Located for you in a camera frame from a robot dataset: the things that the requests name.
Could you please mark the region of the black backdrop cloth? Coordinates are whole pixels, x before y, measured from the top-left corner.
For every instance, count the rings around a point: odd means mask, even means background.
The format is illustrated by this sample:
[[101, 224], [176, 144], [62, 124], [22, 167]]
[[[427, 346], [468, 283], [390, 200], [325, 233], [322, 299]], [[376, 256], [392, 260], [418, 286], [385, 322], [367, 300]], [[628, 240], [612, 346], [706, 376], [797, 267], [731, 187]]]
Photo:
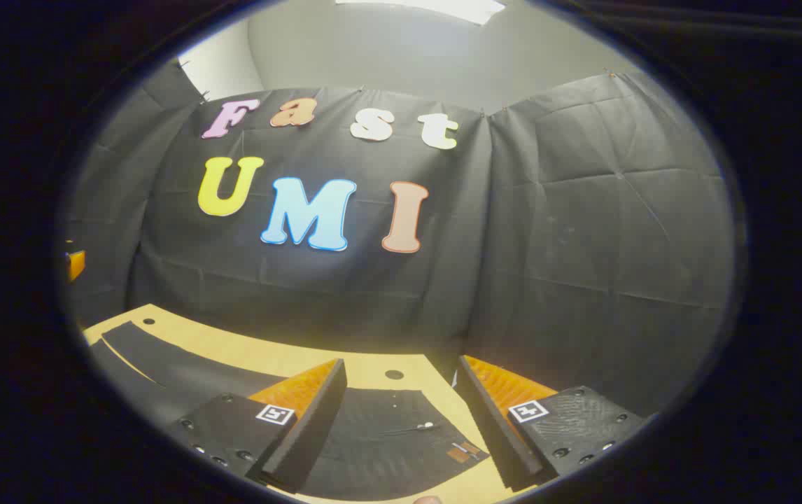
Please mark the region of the black backdrop cloth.
[[82, 323], [153, 304], [446, 377], [469, 354], [640, 415], [695, 379], [733, 287], [720, 164], [641, 73], [490, 115], [370, 88], [136, 90], [59, 220], [87, 254]]

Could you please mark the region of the dark grey jeans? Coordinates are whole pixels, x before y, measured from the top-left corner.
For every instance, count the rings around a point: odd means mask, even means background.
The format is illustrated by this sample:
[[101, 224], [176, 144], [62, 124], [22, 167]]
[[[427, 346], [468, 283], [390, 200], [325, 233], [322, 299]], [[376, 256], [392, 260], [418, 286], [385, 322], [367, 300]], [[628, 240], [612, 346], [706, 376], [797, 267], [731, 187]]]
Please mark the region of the dark grey jeans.
[[[90, 347], [126, 401], [155, 426], [220, 393], [250, 396], [286, 379], [201, 357], [126, 322]], [[338, 501], [387, 501], [443, 484], [486, 459], [420, 391], [346, 387], [320, 456], [298, 492]]]

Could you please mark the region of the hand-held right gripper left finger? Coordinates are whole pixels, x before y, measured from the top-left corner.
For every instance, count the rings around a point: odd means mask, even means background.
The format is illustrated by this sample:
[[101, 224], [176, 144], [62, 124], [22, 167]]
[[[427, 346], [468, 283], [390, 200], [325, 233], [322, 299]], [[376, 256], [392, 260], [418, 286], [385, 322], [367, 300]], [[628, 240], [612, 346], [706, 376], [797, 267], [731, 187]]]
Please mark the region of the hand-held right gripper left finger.
[[219, 471], [290, 494], [307, 481], [346, 392], [333, 358], [253, 395], [220, 393], [169, 424], [169, 436]]

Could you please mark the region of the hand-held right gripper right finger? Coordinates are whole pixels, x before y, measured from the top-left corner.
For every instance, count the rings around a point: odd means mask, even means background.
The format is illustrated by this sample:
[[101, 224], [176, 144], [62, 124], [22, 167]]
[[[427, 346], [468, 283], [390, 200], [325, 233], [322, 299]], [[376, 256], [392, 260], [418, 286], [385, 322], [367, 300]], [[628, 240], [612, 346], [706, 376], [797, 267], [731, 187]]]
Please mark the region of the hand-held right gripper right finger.
[[460, 356], [456, 392], [512, 491], [577, 472], [647, 423], [587, 386], [556, 391], [471, 356]]

